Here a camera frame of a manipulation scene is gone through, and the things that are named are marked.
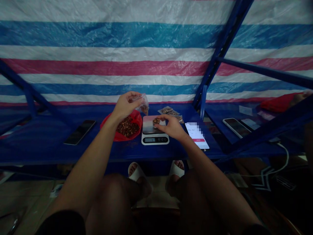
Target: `striped tarp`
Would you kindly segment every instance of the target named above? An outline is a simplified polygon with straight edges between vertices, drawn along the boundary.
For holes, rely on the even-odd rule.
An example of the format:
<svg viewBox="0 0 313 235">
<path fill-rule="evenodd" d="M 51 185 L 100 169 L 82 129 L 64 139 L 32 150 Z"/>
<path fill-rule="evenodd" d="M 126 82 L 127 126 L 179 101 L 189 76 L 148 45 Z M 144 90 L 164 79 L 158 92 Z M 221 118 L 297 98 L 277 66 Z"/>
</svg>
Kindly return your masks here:
<svg viewBox="0 0 313 235">
<path fill-rule="evenodd" d="M 234 1 L 0 0 L 0 58 L 55 105 L 192 101 Z M 313 77 L 310 0 L 256 0 L 226 58 Z M 207 102 L 305 88 L 222 64 Z M 23 92 L 0 76 L 0 104 Z"/>
</svg>

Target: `knee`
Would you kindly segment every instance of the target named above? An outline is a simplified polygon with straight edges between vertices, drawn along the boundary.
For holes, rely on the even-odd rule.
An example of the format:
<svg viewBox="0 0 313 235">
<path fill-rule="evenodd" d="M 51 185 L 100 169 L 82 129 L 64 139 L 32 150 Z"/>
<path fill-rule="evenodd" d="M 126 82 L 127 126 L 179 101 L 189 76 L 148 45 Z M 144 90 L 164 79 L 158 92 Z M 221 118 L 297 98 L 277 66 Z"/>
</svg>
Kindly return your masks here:
<svg viewBox="0 0 313 235">
<path fill-rule="evenodd" d="M 198 176 L 194 169 L 187 171 L 185 174 L 185 178 L 186 178 L 186 191 L 187 192 L 193 192 L 194 190 L 197 190 L 200 188 Z"/>
<path fill-rule="evenodd" d="M 117 191 L 124 188 L 124 176 L 114 173 L 106 175 L 99 186 L 99 193 Z"/>
</svg>

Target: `hand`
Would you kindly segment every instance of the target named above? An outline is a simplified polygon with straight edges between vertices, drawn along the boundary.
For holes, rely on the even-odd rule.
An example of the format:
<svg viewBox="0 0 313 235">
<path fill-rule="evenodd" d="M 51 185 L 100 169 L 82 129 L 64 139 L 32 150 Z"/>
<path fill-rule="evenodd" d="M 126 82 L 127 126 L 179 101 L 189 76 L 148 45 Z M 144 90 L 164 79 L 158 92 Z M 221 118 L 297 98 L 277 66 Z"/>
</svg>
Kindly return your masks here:
<svg viewBox="0 0 313 235">
<path fill-rule="evenodd" d="M 310 95 L 312 95 L 311 92 L 307 92 L 306 94 L 305 93 L 295 94 L 293 100 L 289 104 L 289 108 L 295 106 L 297 103 L 304 100 L 306 97 L 309 97 Z"/>
<path fill-rule="evenodd" d="M 155 124 L 154 126 L 158 128 L 160 131 L 163 131 L 164 133 L 168 134 L 170 137 L 177 139 L 178 141 L 181 141 L 184 138 L 189 137 L 189 135 L 184 131 L 184 129 L 180 125 L 177 118 L 175 118 L 174 116 L 162 114 L 157 116 L 157 118 L 161 119 L 162 121 L 165 120 L 169 121 L 167 126 L 162 126 L 160 124 Z"/>
<path fill-rule="evenodd" d="M 140 96 L 141 94 L 134 91 L 129 91 L 123 95 L 121 95 L 115 105 L 115 108 L 110 117 L 120 123 L 124 118 L 130 115 L 135 108 L 138 108 L 143 100 L 139 99 L 133 103 L 130 103 L 130 100 L 135 98 L 136 96 Z"/>
<path fill-rule="evenodd" d="M 289 108 L 291 108 L 292 106 L 295 106 L 297 103 L 304 100 L 306 97 L 309 97 L 310 95 L 312 95 L 312 92 L 310 91 L 307 93 L 295 94 L 293 97 L 293 100 L 289 104 Z M 306 123 L 305 129 L 313 131 L 313 121 Z"/>
</svg>

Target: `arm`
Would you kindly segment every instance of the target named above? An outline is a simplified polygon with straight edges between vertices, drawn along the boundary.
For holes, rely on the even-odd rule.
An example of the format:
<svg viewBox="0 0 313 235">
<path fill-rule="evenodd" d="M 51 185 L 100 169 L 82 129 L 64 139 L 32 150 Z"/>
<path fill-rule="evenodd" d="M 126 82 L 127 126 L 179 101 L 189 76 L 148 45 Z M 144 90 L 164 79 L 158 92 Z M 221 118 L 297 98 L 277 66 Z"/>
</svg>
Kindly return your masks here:
<svg viewBox="0 0 313 235">
<path fill-rule="evenodd" d="M 111 116 L 67 177 L 50 215 L 61 210 L 74 210 L 86 221 L 107 168 L 116 128 L 142 102 L 129 103 L 129 99 L 136 95 L 139 93 L 130 91 L 120 96 Z"/>
<path fill-rule="evenodd" d="M 295 94 L 289 107 L 292 107 L 304 100 L 306 97 L 312 95 L 311 92 Z M 313 173 L 313 121 L 304 125 L 304 149 L 306 152 L 307 163 Z"/>
<path fill-rule="evenodd" d="M 206 198 L 224 224 L 228 225 L 229 232 L 239 235 L 248 226 L 261 224 L 238 189 L 193 142 L 178 120 L 169 115 L 158 117 L 169 121 L 167 126 L 156 126 L 183 145 L 198 175 Z"/>
<path fill-rule="evenodd" d="M 304 149 L 306 151 L 307 163 L 313 174 L 313 122 L 304 126 Z"/>
</svg>

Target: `charging cable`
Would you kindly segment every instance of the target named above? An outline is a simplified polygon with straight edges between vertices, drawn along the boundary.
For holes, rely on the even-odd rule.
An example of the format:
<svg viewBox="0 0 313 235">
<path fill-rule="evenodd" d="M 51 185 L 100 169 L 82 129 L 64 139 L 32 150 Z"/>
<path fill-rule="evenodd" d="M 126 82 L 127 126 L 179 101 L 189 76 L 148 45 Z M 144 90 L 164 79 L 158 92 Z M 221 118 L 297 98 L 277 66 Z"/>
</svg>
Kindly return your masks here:
<svg viewBox="0 0 313 235">
<path fill-rule="evenodd" d="M 273 171 L 273 172 L 270 172 L 270 173 L 268 173 L 268 174 L 264 174 L 264 175 L 241 175 L 241 176 L 244 176 L 244 177 L 263 177 L 263 176 L 267 176 L 267 175 L 270 175 L 270 174 L 274 174 L 274 173 L 277 173 L 277 172 L 279 172 L 279 171 L 281 171 L 281 170 L 283 170 L 287 165 L 288 165 L 288 162 L 289 162 L 289 152 L 288 152 L 288 150 L 281 144 L 281 143 L 277 143 L 277 145 L 278 146 L 280 146 L 280 147 L 282 147 L 285 151 L 286 151 L 286 153 L 287 153 L 287 159 L 286 159 L 286 163 L 285 163 L 285 165 L 283 165 L 283 167 L 282 168 L 280 168 L 279 170 L 277 170 L 277 171 Z"/>
</svg>

